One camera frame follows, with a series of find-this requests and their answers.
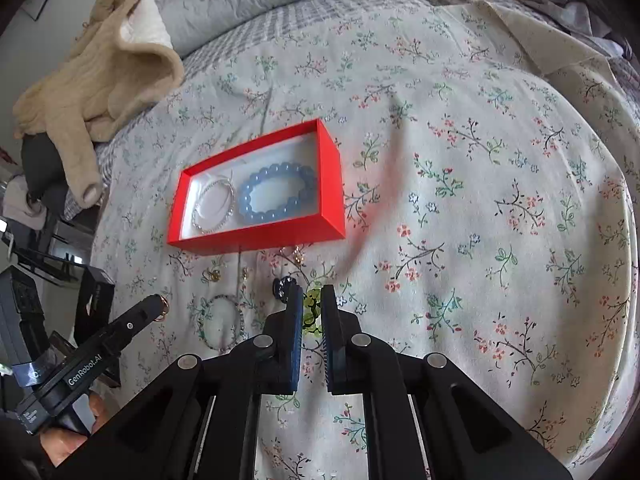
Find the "metal bolt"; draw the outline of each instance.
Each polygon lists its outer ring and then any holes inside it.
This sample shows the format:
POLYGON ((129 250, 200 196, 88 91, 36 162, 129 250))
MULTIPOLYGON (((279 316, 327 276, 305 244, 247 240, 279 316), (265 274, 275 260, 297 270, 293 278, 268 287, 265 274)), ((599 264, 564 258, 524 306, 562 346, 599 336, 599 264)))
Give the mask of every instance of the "metal bolt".
POLYGON ((254 338, 254 345, 258 348, 269 348, 273 344, 273 339, 270 335, 260 334, 254 338))
POLYGON ((356 346, 369 346, 371 344, 371 338, 367 334, 355 334, 351 337, 351 342, 356 346))
POLYGON ((195 355, 187 354, 178 359, 178 368, 182 370, 191 370, 198 364, 198 358, 195 355))
POLYGON ((447 365, 447 358, 442 354, 429 354, 427 362, 434 368, 444 368, 447 365))

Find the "white floral bedsheet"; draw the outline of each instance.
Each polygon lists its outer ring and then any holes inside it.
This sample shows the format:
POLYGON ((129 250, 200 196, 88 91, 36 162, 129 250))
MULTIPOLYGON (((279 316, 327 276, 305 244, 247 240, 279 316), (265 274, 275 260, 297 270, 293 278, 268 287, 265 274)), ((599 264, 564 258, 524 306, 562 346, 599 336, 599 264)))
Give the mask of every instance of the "white floral bedsheet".
MULTIPOLYGON (((232 331, 215 295, 238 295, 238 340, 260 332, 286 274, 333 283, 397 351, 449 356, 574 478, 636 402, 638 126, 606 60, 543 23, 482 3, 331 18, 195 75, 114 153, 92 264, 116 280, 114 316, 155 292, 172 305, 125 350, 122 402, 183 353, 217 355, 202 332, 224 346, 232 331), (346 240, 166 245, 182 168, 318 116, 346 240)), ((264 397, 256 479, 367 478, 362 404, 327 394, 319 348, 305 334, 295 396, 264 397)))

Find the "floral pattern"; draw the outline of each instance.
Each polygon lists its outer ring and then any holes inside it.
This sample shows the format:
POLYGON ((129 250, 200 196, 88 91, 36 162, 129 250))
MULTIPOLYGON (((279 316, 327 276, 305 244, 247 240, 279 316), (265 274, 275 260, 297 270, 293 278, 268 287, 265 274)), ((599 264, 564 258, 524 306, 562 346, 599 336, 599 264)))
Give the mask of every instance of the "floral pattern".
POLYGON ((218 355, 203 334, 220 294, 244 318, 222 340, 259 333, 282 308, 271 282, 291 275, 300 389, 264 396, 256 479, 366 478, 362 400, 326 394, 325 283, 397 352, 444 352, 586 478, 639 361, 639 125, 606 60, 549 28, 541 51, 529 32, 546 25, 510 12, 376 2, 213 59, 123 130, 92 264, 116 281, 114 316, 155 292, 172 308, 124 351, 119 400, 184 353, 218 355), (166 244, 181 169, 316 117, 341 155, 346 240, 215 257, 166 244))

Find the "white wall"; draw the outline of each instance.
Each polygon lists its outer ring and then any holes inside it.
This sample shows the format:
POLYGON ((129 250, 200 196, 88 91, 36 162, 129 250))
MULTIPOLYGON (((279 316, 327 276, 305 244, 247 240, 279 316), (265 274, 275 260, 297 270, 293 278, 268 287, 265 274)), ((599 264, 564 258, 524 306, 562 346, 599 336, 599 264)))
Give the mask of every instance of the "white wall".
POLYGON ((18 10, 0 36, 0 146, 14 160, 20 157, 11 112, 16 99, 64 61, 94 1, 49 0, 37 22, 18 10))

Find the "jewelry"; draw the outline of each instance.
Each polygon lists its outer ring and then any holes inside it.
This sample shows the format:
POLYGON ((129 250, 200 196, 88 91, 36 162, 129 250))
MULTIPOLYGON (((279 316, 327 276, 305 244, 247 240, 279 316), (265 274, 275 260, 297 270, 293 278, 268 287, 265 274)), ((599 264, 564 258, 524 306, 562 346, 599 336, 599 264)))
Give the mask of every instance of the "jewelry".
POLYGON ((252 173, 249 178, 240 186, 240 196, 238 198, 239 212, 247 224, 260 224, 263 222, 273 222, 294 216, 300 206, 311 202, 316 197, 318 190, 318 178, 316 172, 309 166, 300 166, 293 162, 283 162, 281 164, 271 164, 268 168, 262 168, 258 173, 252 173), (290 196, 289 199, 279 205, 276 209, 268 211, 254 211, 251 208, 251 193, 255 187, 260 186, 265 180, 276 176, 298 176, 305 184, 298 196, 290 196))
POLYGON ((217 178, 216 180, 209 182, 198 195, 195 206, 193 207, 193 211, 191 211, 191 223, 202 234, 204 235, 211 234, 212 232, 220 229, 226 223, 226 221, 231 218, 231 216, 234 213, 235 206, 236 206, 236 190, 234 189, 233 184, 231 184, 231 180, 229 180, 226 176, 217 178), (220 222, 215 224, 213 227, 205 228, 198 223, 198 220, 196 219, 196 215, 199 216, 200 218, 203 218, 203 216, 200 214, 200 205, 202 204, 202 199, 209 191, 211 191, 211 189, 213 189, 214 186, 218 184, 222 184, 222 186, 225 186, 229 190, 229 206, 225 212, 225 215, 222 217, 222 220, 220 220, 220 222))
POLYGON ((234 296, 230 296, 228 294, 219 294, 211 298, 209 301, 206 301, 205 298, 202 298, 202 300, 203 300, 202 307, 198 313, 198 317, 196 318, 196 323, 198 324, 198 333, 200 334, 200 338, 202 339, 204 344, 207 345, 207 348, 211 350, 217 350, 218 352, 220 352, 220 354, 226 354, 229 351, 231 351, 231 349, 234 346, 236 346, 238 343, 244 341, 247 338, 247 334, 244 331, 244 314, 242 313, 242 310, 240 309, 240 305, 238 304, 234 296), (210 313, 211 307, 216 302, 216 300, 227 300, 229 303, 231 303, 234 306, 240 318, 238 326, 233 325, 231 329, 231 331, 233 332, 233 337, 232 337, 231 343, 229 343, 226 346, 212 345, 209 342, 209 340, 207 340, 207 335, 205 334, 205 331, 204 331, 204 322, 207 319, 207 317, 210 317, 209 313, 210 313))

